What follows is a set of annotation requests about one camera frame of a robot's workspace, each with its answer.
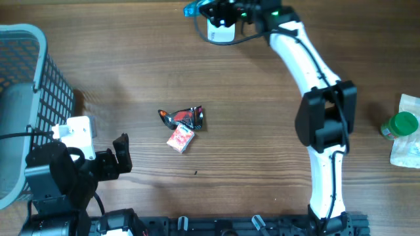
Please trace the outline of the blue mouthwash bottle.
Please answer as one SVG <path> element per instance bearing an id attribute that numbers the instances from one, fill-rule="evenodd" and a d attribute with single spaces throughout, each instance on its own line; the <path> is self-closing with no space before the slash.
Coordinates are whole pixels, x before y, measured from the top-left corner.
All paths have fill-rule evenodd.
<path id="1" fill-rule="evenodd" d="M 191 2 L 189 4 L 187 4 L 184 8 L 183 8 L 183 13 L 185 17 L 194 17 L 194 16 L 199 16 L 200 15 L 200 10 L 199 8 L 202 5 L 206 5 L 208 3 L 212 3 L 214 0 L 196 0 L 194 2 Z"/>

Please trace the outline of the black red snack packet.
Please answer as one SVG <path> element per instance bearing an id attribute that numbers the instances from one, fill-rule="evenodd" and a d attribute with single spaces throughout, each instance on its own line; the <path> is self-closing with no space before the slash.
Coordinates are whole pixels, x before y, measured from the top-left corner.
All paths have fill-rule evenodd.
<path id="1" fill-rule="evenodd" d="M 201 106 L 183 109 L 174 113 L 158 110 L 159 116 L 166 127 L 175 130 L 179 125 L 198 130 L 203 126 L 203 108 Z"/>

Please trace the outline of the green lid jar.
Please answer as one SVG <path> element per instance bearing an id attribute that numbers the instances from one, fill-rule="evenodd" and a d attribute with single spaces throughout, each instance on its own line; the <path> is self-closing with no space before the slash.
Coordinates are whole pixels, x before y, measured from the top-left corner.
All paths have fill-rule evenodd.
<path id="1" fill-rule="evenodd" d="M 418 127 L 419 121 L 416 116 L 410 112 L 402 111 L 381 125 L 381 134 L 389 140 L 395 140 L 399 137 L 409 136 Z"/>

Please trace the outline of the beige paper pouch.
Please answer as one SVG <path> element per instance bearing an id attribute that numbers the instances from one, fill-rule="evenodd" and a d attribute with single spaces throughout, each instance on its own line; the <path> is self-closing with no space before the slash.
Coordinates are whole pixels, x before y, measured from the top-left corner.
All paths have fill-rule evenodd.
<path id="1" fill-rule="evenodd" d="M 419 98 L 401 95 L 399 111 L 407 111 L 419 121 Z M 419 128 L 414 133 L 394 141 L 390 163 L 399 167 L 419 168 Z"/>

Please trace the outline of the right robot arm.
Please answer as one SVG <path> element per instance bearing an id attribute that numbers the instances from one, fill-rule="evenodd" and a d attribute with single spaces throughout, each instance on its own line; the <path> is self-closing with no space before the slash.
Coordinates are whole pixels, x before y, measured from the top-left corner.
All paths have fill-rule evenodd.
<path id="1" fill-rule="evenodd" d="M 307 216 L 280 224 L 280 231 L 343 235 L 351 226 L 342 196 L 342 160 L 349 152 L 356 87 L 328 68 L 298 14 L 281 1 L 198 1 L 193 10 L 216 28 L 254 24 L 255 37 L 264 37 L 279 55 L 301 93 L 295 130 L 310 156 L 312 195 Z"/>

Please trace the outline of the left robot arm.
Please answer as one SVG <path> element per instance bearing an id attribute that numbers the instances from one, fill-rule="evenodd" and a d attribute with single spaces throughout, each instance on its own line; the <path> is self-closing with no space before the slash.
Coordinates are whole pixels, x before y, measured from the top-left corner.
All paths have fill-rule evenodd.
<path id="1" fill-rule="evenodd" d="M 24 175 L 33 194 L 21 235 L 88 235 L 92 220 L 86 208 L 99 182 L 116 180 L 131 171 L 129 137 L 123 133 L 114 149 L 86 158 L 79 147 L 49 142 L 26 156 Z"/>

